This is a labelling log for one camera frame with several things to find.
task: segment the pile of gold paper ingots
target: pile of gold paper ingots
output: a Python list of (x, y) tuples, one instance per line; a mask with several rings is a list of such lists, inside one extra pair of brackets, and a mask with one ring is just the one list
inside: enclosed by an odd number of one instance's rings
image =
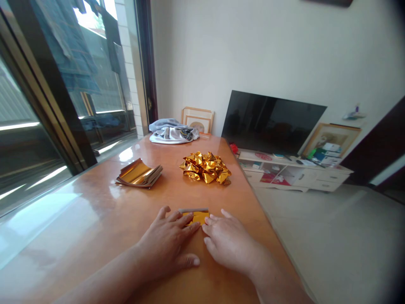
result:
[(231, 171), (222, 162), (220, 156), (214, 156), (211, 152), (201, 154), (192, 153), (183, 158), (185, 161), (179, 166), (184, 170), (183, 174), (192, 179), (203, 179), (207, 184), (216, 179), (221, 185), (229, 185), (231, 181)]

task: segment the black tv screen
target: black tv screen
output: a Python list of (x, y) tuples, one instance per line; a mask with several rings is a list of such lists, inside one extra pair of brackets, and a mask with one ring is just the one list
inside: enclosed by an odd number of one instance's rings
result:
[(242, 149), (297, 155), (325, 109), (233, 90), (222, 137)]

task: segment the white tv cabinet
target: white tv cabinet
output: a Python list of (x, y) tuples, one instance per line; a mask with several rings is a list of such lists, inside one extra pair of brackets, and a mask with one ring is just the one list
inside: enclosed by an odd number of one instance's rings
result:
[[(321, 166), (305, 166), (296, 162), (298, 158), (290, 157), (292, 161), (286, 158), (275, 158), (268, 154), (271, 160), (264, 160), (256, 156), (255, 151), (239, 149), (238, 158), (242, 169), (252, 187), (277, 188), (282, 190), (300, 190), (307, 192), (308, 189), (333, 192), (349, 177), (352, 170), (343, 166), (335, 168), (323, 168)], [(263, 163), (263, 169), (253, 168), (254, 162)], [(264, 169), (271, 171), (275, 176), (282, 176), (289, 185), (279, 185), (272, 182), (261, 182), (265, 173)]]

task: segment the sliding glass door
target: sliding glass door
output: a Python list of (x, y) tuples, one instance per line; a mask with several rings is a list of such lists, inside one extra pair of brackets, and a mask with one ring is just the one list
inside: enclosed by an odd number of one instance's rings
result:
[(0, 0), (0, 217), (136, 135), (111, 3)]
[(134, 133), (114, 1), (8, 4), (51, 89), (73, 104), (92, 149)]
[(72, 176), (0, 57), (0, 216)]

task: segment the picture frame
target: picture frame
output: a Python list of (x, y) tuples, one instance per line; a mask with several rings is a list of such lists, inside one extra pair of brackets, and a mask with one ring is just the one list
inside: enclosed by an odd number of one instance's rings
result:
[(195, 122), (199, 128), (202, 128), (202, 125), (204, 132), (201, 133), (211, 133), (213, 119), (214, 113), (210, 110), (192, 107), (185, 107), (181, 110), (181, 123), (191, 127), (191, 124)]
[(211, 119), (186, 115), (186, 125), (197, 129), (200, 133), (209, 133)]
[(307, 1), (318, 2), (323, 4), (333, 4), (342, 7), (349, 7), (353, 2), (353, 0), (307, 0)]
[(342, 148), (340, 157), (343, 157), (361, 131), (360, 128), (320, 123), (311, 136), (303, 154), (308, 156), (313, 149), (329, 142), (340, 145)]

